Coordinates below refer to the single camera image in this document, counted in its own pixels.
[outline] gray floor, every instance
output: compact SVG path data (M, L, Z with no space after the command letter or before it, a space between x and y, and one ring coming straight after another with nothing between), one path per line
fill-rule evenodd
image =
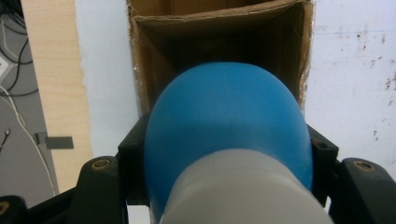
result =
M7 26L24 33L26 32L12 20L8 20L5 16L2 16L1 19ZM16 34L8 30L8 28L6 28L5 31L7 47L18 56L26 41L27 35ZM0 36L1 49L11 58L11 54L5 48L5 39L1 23ZM32 55L28 44L21 56L21 61L29 62L31 59ZM11 94L26 93L37 89L34 64L22 65L20 69L20 78L15 88L10 92ZM0 85L4 88L8 88L15 79L16 73L17 66L14 66ZM26 123L27 130L31 134L45 132L46 124L39 92L23 97L13 97L13 99ZM44 202L53 196L45 166L32 141L19 125L14 111L5 101L0 99L0 143L4 139L6 130L10 130L10 136L0 153L0 196L21 196L26 201L28 207ZM44 160L49 167L49 173L54 182L55 189L58 192L50 150L47 150L46 146L43 144L40 144L39 148L44 155Z

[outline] white wall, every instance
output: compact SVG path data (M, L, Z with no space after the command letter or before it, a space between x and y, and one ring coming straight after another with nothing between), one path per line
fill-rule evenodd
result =
M340 159L374 161L396 178L396 2L316 5L306 120L340 147ZM76 8L92 151L114 155L137 120L125 0L76 0ZM132 223L148 223L141 214Z
M396 1L316 2L306 121L396 178Z

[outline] wooden surface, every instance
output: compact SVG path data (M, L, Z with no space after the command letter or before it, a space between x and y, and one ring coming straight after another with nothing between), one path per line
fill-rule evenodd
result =
M72 136L74 149L53 149L60 192L77 184L92 158L89 111L80 67L74 0L22 0L49 136Z

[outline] black mount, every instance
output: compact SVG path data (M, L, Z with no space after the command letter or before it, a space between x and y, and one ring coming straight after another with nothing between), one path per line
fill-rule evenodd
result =
M149 115L119 145L116 157L86 162L77 186L35 207L18 196L0 197L0 224L128 223L127 204L149 206L144 178L144 142ZM312 193L336 224L396 223L396 183L379 165L338 161L338 147L309 128L314 161Z

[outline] open cardboard box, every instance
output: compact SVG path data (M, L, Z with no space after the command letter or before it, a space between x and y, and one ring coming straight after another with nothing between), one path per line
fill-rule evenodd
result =
M208 62L251 63L304 105L313 4L303 0L129 0L135 86L148 113L180 73Z

